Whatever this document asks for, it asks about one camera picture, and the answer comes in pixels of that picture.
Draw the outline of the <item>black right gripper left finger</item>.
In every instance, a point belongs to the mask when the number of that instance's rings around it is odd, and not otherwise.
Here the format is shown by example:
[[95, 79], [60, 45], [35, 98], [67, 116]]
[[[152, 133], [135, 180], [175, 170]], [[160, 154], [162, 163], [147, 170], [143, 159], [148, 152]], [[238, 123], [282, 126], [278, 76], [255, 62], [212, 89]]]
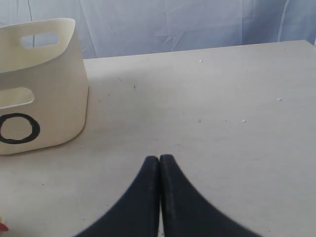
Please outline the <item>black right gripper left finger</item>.
[[156, 237], [159, 227], [160, 165], [146, 157], [139, 173], [101, 218], [78, 237]]

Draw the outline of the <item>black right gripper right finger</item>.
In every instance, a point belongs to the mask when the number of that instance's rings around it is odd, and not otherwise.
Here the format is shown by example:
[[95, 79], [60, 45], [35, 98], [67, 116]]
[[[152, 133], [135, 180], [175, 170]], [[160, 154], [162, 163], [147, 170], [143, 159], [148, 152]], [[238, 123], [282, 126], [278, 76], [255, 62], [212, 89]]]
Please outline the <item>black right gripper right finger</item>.
[[160, 156], [161, 210], [166, 237], [255, 237], [210, 204], [186, 178], [174, 156]]

